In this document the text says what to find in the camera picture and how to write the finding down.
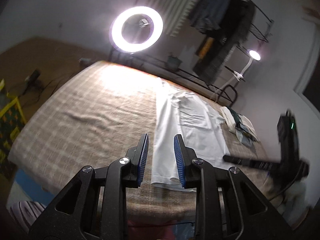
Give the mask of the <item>right gloved hand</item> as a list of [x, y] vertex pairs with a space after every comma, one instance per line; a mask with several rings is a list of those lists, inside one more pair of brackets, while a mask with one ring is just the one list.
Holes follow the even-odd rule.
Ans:
[[277, 210], [288, 224], [295, 224], [308, 210], [305, 193], [306, 184], [301, 181], [295, 182], [285, 192], [284, 200]]

